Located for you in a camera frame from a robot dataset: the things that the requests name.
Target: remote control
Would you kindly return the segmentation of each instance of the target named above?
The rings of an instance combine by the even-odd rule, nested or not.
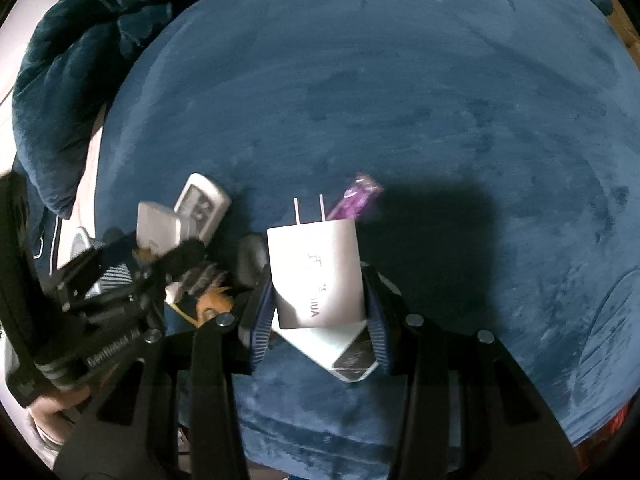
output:
[[[193,173],[187,179],[174,211],[181,217],[195,220],[196,236],[207,245],[230,204],[231,199],[220,186],[199,173]],[[183,294],[182,282],[172,283],[166,288],[166,301],[176,303]]]

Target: white object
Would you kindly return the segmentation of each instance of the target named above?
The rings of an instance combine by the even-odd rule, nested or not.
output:
[[[366,326],[366,321],[360,321],[324,328],[283,330],[277,312],[271,323],[271,329],[281,338],[345,383],[366,379],[378,366],[372,350],[362,351],[362,346],[357,345]]]
[[[37,431],[34,429],[31,415],[18,404],[6,385],[6,367],[10,362],[11,353],[11,343],[6,336],[3,335],[0,337],[0,402],[2,402],[2,406],[14,424],[15,429],[20,432],[23,439],[29,444],[36,455],[42,459],[49,469],[52,469],[53,463],[58,455],[57,451],[53,451],[45,446]]]
[[[138,247],[149,249],[154,256],[167,253],[196,234],[195,219],[155,202],[138,204],[136,241]]]
[[[364,321],[360,253],[352,219],[274,227],[267,230],[267,239],[280,329]]]
[[[195,236],[207,245],[231,205],[225,191],[207,177],[192,173],[175,203],[174,211],[196,222]],[[166,288],[166,302],[177,303],[182,299],[182,282],[174,282]]]
[[[4,23],[0,23],[0,174],[11,169],[15,143],[11,120],[12,87],[27,44],[38,22],[58,0],[17,0]],[[64,259],[68,252],[61,251]]]

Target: purple packet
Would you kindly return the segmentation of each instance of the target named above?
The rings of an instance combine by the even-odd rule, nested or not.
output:
[[[341,220],[343,218],[357,220],[363,209],[383,190],[383,187],[369,175],[358,173],[356,180],[344,192],[342,199],[329,213],[327,220]]]

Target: hand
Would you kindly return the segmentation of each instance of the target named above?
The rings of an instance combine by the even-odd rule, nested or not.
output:
[[[53,391],[48,396],[40,396],[27,408],[36,426],[45,433],[51,441],[60,446],[65,443],[73,424],[60,412],[77,406],[89,397],[90,389],[83,386],[69,392]]]

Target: white charger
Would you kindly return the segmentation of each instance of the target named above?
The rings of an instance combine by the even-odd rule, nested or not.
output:
[[[366,319],[360,253],[353,219],[300,223],[267,230],[271,277],[281,329],[318,328]]]

